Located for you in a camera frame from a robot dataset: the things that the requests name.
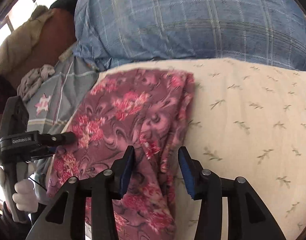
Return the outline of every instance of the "black cable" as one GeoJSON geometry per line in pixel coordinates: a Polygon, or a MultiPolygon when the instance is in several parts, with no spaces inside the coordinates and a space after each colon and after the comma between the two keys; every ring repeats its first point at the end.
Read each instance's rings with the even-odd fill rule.
{"type": "Polygon", "coordinates": [[[42,184],[38,183],[36,180],[32,179],[29,177],[30,180],[34,181],[36,184],[38,184],[42,189],[44,189],[45,191],[47,191],[47,189],[45,187],[42,186],[42,184]]]}

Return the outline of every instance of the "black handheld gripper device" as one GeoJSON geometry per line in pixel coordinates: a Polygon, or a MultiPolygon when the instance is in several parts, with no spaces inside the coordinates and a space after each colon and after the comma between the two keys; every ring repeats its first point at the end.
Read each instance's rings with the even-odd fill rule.
{"type": "Polygon", "coordinates": [[[0,166],[5,173],[5,199],[15,222],[26,222],[27,215],[13,201],[14,185],[28,178],[30,161],[48,158],[56,146],[75,142],[72,132],[40,134],[26,132],[29,113],[20,97],[10,97],[5,105],[0,125],[0,166]]]}
{"type": "Polygon", "coordinates": [[[202,200],[194,240],[221,240],[222,197],[228,198],[228,240],[285,240],[256,191],[243,177],[220,178],[180,147],[179,164],[188,194],[202,200]]]}
{"type": "Polygon", "coordinates": [[[93,240],[119,240],[112,200],[127,192],[134,166],[134,148],[94,178],[70,177],[43,210],[26,240],[85,239],[85,202],[91,197],[93,240]]]}

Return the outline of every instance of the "white glove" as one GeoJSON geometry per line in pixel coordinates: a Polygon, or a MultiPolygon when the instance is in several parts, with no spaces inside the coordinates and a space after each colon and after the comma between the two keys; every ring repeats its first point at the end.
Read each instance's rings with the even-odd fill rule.
{"type": "MultiPolygon", "coordinates": [[[[36,167],[34,163],[28,165],[28,176],[34,174],[36,167]]],[[[0,167],[0,185],[5,192],[5,173],[0,167]]],[[[29,179],[24,179],[14,185],[17,193],[14,193],[12,198],[16,203],[18,210],[35,213],[38,208],[38,201],[34,191],[34,183],[29,179]]]]}

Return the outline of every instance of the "blue plaid fabric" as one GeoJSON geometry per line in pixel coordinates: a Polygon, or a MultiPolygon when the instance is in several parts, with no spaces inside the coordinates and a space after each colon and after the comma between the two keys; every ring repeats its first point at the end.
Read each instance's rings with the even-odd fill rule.
{"type": "Polygon", "coordinates": [[[306,71],[306,18],[294,0],[79,0],[75,28],[75,55],[100,70],[232,57],[306,71]]]}

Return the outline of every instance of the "brown surface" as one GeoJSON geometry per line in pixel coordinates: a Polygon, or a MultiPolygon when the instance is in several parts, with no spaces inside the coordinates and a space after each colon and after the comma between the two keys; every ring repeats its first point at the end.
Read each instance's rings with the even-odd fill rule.
{"type": "Polygon", "coordinates": [[[15,89],[31,69],[40,68],[44,64],[55,66],[59,56],[76,41],[73,16],[62,9],[53,10],[55,13],[43,26],[40,40],[32,54],[14,71],[5,75],[15,89]]]}

